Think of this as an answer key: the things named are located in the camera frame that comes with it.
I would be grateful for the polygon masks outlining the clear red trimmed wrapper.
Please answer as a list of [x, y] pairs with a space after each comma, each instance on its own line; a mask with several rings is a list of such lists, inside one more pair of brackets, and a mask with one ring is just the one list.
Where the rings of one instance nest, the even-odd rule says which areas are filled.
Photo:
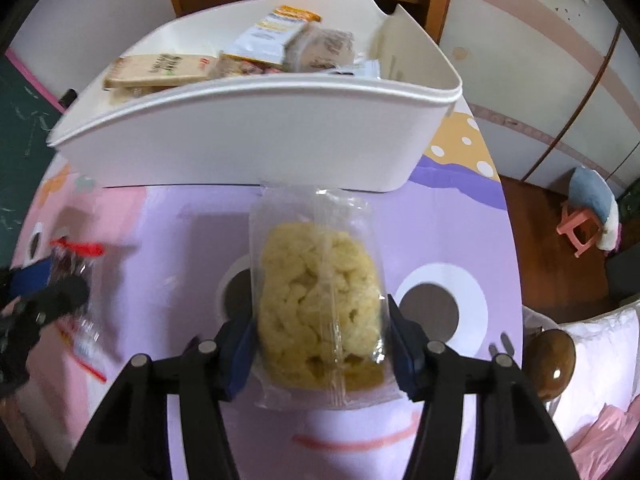
[[99, 317], [100, 271], [104, 246], [72, 242], [62, 236], [51, 242], [49, 282], [79, 278], [86, 286], [86, 299], [55, 322], [56, 329], [75, 362], [101, 384], [107, 381], [102, 328]]

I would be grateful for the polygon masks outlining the yellow puffed snack bag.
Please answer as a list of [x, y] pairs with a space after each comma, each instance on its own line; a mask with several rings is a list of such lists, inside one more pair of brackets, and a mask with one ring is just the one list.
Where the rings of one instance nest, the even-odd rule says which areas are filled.
[[264, 408], [359, 410], [399, 398], [374, 213], [334, 188], [266, 183], [250, 210]]

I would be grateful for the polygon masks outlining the brown wafer cracker pack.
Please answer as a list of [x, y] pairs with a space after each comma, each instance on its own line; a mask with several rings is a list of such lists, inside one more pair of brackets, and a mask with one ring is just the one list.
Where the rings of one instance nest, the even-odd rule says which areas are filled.
[[179, 87], [213, 79], [216, 56], [157, 53], [123, 56], [112, 63], [103, 88]]

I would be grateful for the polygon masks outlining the grey orange snack bar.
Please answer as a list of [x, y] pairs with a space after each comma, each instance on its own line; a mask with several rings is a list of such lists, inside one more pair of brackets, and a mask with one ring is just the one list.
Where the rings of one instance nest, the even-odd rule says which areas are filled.
[[314, 12], [278, 6], [236, 38], [224, 54], [280, 66], [288, 45], [322, 17]]

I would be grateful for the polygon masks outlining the brown wooden bedpost knob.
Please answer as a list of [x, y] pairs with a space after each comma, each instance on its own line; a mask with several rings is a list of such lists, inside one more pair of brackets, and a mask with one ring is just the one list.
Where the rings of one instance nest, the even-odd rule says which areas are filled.
[[542, 403], [560, 396], [572, 380], [576, 364], [576, 347], [568, 334], [552, 328], [541, 330], [527, 339], [523, 366]]

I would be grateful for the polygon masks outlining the white pillow on bed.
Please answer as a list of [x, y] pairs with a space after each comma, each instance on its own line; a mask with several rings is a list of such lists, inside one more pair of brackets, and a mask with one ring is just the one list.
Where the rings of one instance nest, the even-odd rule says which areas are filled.
[[547, 404], [568, 445], [577, 444], [606, 406], [628, 410], [639, 395], [638, 302], [565, 324], [525, 307], [523, 320], [527, 328], [556, 328], [574, 341], [573, 377], [564, 392]]

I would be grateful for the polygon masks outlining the pink purple cartoon tablecloth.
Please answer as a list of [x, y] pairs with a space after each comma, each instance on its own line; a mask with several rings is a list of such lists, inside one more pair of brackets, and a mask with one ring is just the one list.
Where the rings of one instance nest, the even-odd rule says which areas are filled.
[[[334, 235], [329, 283], [318, 281], [308, 243], [311, 206], [281, 200], [262, 216], [279, 234], [267, 274], [267, 339], [260, 365], [320, 374], [320, 333], [343, 332], [348, 367], [373, 338], [370, 289], [380, 278], [406, 318], [462, 356], [520, 354], [521, 287], [506, 198], [488, 152], [489, 120], [461, 102], [444, 119], [409, 180], [367, 196], [363, 228]], [[70, 324], [47, 327], [30, 354], [17, 405], [58, 466], [65, 466], [107, 388], [136, 353], [181, 352], [214, 336], [232, 301], [250, 289], [250, 210], [256, 186], [99, 188], [55, 157], [26, 216], [14, 261], [46, 258], [51, 240], [98, 242], [94, 369], [70, 350]], [[389, 401], [334, 410], [323, 390], [286, 390], [258, 370], [222, 414], [245, 479], [397, 479], [418, 429], [421, 405]]]

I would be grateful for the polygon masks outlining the pink plastic stool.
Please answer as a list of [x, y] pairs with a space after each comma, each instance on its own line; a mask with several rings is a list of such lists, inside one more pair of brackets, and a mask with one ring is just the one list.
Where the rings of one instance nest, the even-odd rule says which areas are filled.
[[565, 236], [574, 247], [574, 257], [579, 258], [597, 245], [602, 234], [602, 223], [589, 208], [577, 208], [568, 200], [562, 203], [561, 218], [555, 231]]

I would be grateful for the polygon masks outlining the blue white plush cushion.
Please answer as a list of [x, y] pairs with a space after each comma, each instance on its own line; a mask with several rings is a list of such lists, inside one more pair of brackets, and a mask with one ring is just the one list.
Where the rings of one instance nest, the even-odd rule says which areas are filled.
[[612, 252], [620, 238], [620, 212], [615, 196], [596, 171], [584, 166], [574, 169], [568, 185], [568, 201], [577, 208], [589, 209], [602, 224], [596, 245], [604, 252]]

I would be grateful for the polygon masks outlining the white plastic storage bin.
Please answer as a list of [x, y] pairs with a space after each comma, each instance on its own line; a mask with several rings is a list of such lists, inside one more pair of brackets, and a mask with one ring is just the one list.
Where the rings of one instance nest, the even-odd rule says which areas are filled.
[[122, 104], [96, 79], [52, 128], [50, 148], [110, 187], [400, 188], [462, 95], [454, 66], [405, 9], [386, 14], [374, 0], [243, 0], [163, 24], [131, 53], [215, 53], [282, 4], [352, 32], [380, 76], [239, 76]]

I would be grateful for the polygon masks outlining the clear wrapped bread pack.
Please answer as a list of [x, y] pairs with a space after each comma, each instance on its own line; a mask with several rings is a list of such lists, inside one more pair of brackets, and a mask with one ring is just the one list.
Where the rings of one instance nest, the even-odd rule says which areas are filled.
[[338, 29], [311, 27], [285, 49], [283, 67], [291, 73], [320, 72], [355, 61], [355, 37]]

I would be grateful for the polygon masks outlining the green chalkboard pink frame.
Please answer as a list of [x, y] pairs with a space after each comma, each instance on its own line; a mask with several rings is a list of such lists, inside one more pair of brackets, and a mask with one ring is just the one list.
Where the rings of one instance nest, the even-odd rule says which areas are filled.
[[13, 258], [32, 198], [54, 151], [47, 136], [61, 112], [6, 57], [0, 70], [1, 264]]

